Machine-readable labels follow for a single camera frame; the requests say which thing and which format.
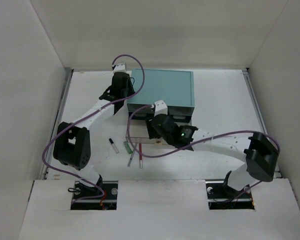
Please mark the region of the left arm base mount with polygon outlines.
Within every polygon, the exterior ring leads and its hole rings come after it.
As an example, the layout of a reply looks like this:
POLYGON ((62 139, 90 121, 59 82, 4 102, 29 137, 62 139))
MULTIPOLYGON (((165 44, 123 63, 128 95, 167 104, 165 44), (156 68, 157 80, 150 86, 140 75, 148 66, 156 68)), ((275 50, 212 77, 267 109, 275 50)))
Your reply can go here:
POLYGON ((96 210, 108 211, 117 209, 118 181, 104 181, 100 187, 104 191, 101 196, 99 189, 88 187, 76 181, 74 187, 69 187, 67 191, 72 194, 71 210, 96 210))

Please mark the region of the clear mascara tube black cap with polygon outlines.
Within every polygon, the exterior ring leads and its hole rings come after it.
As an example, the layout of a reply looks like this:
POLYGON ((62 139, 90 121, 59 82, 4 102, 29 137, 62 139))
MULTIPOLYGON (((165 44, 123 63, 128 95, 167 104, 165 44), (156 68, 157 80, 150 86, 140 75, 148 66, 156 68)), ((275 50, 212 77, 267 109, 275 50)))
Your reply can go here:
POLYGON ((117 146, 115 145, 114 141, 113 141, 111 138, 109 138, 108 140, 109 140, 109 142, 110 142, 112 148, 114 149, 115 153, 118 154, 120 151, 118 150, 118 148, 117 148, 117 146))

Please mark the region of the red makeup pencil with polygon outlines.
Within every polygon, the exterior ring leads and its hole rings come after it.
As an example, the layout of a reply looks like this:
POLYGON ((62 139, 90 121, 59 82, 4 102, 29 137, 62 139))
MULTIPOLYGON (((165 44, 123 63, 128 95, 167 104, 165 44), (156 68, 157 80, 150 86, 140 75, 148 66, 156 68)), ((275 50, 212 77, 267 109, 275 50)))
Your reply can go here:
POLYGON ((143 155, 142 155, 142 144, 139 143, 138 145, 138 150, 139 150, 139 168, 143 168, 143 155))

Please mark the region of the green lip balm tube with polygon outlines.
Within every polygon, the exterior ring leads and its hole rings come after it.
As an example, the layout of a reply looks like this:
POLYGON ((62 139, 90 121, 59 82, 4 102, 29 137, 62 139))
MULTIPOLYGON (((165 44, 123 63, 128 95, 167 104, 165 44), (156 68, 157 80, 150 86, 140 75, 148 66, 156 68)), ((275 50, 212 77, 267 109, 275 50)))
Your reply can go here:
POLYGON ((124 141, 124 142, 123 142, 123 145, 124 145, 126 151, 128 152, 128 154, 132 154, 133 151, 132 151, 132 149, 131 149, 129 143, 128 143, 127 141, 124 141))

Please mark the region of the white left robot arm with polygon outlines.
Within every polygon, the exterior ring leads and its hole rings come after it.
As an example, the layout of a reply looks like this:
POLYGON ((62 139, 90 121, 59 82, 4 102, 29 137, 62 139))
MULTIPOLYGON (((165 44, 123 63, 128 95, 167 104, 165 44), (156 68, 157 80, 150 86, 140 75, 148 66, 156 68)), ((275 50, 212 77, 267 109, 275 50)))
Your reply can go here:
POLYGON ((53 158, 67 166, 70 172, 80 176, 85 185, 85 193, 90 199, 102 195, 101 176, 90 163, 91 131, 103 121, 115 115, 124 105, 124 101, 113 101, 129 97, 135 93, 130 75, 125 71, 115 71, 111 85, 98 98, 97 103, 78 118, 79 124, 64 131, 71 123, 61 122, 57 132, 63 133, 55 140, 53 158))

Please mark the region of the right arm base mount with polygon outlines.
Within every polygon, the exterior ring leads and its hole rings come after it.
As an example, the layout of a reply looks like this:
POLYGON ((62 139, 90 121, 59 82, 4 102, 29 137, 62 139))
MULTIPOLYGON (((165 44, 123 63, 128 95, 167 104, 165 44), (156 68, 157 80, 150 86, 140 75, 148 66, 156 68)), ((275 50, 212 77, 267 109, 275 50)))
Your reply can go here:
POLYGON ((250 185, 240 191, 227 192, 220 181, 206 183, 208 208, 210 210, 254 210, 250 185))

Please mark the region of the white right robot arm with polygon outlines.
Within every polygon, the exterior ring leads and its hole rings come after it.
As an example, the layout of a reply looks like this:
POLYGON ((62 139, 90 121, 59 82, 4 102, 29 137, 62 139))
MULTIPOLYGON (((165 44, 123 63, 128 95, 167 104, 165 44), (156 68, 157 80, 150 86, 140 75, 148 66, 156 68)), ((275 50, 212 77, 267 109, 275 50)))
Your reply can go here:
POLYGON ((150 137, 160 137, 176 149, 205 151, 242 161, 229 171, 222 184, 228 198, 258 181, 272 182, 280 154, 279 146, 262 132, 244 130, 214 135, 191 125, 177 125, 174 118, 159 114, 147 122, 150 137))

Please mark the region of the teal drawer box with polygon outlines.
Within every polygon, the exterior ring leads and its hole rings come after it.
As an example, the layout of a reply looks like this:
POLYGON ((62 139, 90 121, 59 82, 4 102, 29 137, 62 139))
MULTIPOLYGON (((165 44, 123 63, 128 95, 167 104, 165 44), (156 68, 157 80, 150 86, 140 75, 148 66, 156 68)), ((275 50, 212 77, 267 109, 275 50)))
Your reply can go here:
POLYGON ((152 105, 163 100, 167 106, 194 107, 194 73, 182 70, 145 69, 132 70, 134 90, 142 88, 126 104, 152 105))

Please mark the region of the grey makeup pencil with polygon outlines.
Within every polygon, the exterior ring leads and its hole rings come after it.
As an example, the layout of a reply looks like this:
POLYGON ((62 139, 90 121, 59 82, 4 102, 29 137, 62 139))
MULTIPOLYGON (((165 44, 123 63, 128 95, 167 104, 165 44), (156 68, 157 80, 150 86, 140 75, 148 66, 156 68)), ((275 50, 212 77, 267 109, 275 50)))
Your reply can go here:
POLYGON ((138 146, 138 143, 135 143, 134 146, 133 146, 133 151, 132 151, 132 153, 131 153, 131 156, 130 156, 129 161, 128 161, 128 164, 127 164, 127 167, 128 167, 128 168, 131 166, 132 160, 133 160, 134 155, 135 155, 135 153, 136 153, 137 146, 138 146))

